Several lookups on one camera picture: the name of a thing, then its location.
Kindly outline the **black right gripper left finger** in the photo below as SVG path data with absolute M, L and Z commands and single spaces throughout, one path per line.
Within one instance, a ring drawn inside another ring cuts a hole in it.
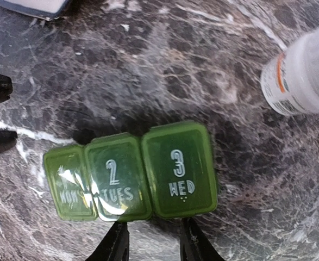
M 128 261 L 129 232 L 126 222 L 115 222 L 86 261 Z

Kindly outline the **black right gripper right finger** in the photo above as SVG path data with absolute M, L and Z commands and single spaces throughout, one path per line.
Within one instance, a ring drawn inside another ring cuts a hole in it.
M 181 220 L 180 260 L 224 261 L 192 217 Z

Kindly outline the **green weekly pill organizer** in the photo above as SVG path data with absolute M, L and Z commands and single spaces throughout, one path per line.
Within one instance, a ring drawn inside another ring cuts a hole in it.
M 197 122 L 54 148 L 44 154 L 43 166 L 64 220 L 185 218 L 217 206 L 210 136 Z

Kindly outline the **white pill bottle orange label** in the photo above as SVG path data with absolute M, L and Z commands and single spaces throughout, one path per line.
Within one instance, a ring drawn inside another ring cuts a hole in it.
M 319 114 L 319 28 L 267 63 L 260 85 L 267 103 L 279 114 Z

